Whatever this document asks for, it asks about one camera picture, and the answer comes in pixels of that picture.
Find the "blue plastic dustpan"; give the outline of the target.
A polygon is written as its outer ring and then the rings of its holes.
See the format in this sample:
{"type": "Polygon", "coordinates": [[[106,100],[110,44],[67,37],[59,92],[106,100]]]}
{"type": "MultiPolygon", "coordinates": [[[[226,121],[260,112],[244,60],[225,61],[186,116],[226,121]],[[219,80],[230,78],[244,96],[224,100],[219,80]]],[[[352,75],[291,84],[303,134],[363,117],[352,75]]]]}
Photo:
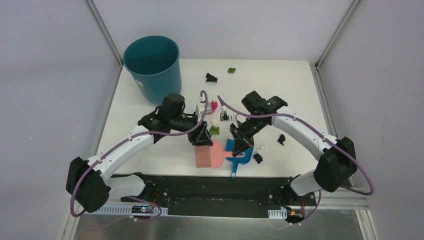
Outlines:
{"type": "MultiPolygon", "coordinates": [[[[226,145],[225,145],[225,151],[229,152],[230,154],[232,153],[234,147],[234,141],[232,139],[227,139],[226,141],[226,145]]],[[[253,147],[247,149],[246,151],[240,153],[239,155],[237,155],[236,157],[228,156],[225,159],[229,162],[232,163],[232,170],[231,170],[231,178],[235,179],[236,178],[236,174],[237,174],[237,169],[239,165],[245,165],[247,164],[253,155],[253,147]]]]}

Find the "pink hand brush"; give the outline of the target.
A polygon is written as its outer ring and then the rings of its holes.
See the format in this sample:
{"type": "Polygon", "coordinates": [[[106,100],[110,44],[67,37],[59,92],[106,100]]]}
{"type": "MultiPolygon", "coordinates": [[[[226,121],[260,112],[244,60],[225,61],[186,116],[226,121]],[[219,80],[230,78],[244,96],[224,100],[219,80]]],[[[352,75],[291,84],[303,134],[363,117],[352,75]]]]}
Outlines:
{"type": "Polygon", "coordinates": [[[219,168],[225,158],[232,158],[231,151],[226,151],[219,141],[213,140],[213,145],[195,146],[195,166],[197,168],[219,168]]]}

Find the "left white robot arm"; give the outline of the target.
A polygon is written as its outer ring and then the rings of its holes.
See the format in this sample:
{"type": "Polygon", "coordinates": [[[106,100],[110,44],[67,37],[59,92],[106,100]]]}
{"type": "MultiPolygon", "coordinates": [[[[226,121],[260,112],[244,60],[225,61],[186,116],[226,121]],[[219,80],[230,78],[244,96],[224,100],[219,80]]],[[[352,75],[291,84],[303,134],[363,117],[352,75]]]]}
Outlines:
{"type": "Polygon", "coordinates": [[[200,92],[200,101],[193,113],[185,113],[185,107],[185,98],[182,95],[170,93],[111,147],[88,159],[73,159],[65,186],[71,195],[71,215],[80,216],[75,211],[75,202],[83,207],[83,213],[93,213],[106,202],[121,198],[135,197],[143,203],[149,201],[153,189],[145,177],[138,173],[124,177],[113,175],[135,155],[166,136],[186,135],[189,143],[195,147],[212,146],[212,137],[205,121],[205,116],[210,114],[206,91],[200,92]]]}

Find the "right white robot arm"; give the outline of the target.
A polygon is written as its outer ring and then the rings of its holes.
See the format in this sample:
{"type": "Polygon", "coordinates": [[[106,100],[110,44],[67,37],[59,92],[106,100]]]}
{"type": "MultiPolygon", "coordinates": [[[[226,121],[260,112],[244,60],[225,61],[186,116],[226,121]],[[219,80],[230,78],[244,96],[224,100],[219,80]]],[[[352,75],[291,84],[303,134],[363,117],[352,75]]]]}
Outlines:
{"type": "Polygon", "coordinates": [[[296,205],[304,195],[317,190],[334,192],[347,182],[357,170],[351,161],[355,158],[355,146],[351,139],[337,137],[317,130],[302,120],[288,103],[278,96],[262,98],[256,91],[247,94],[241,101],[249,116],[242,123],[230,125],[233,137],[233,155],[238,155],[254,145],[254,135],[267,126],[282,130],[317,160],[314,170],[292,180],[284,190],[284,200],[296,205]]]}

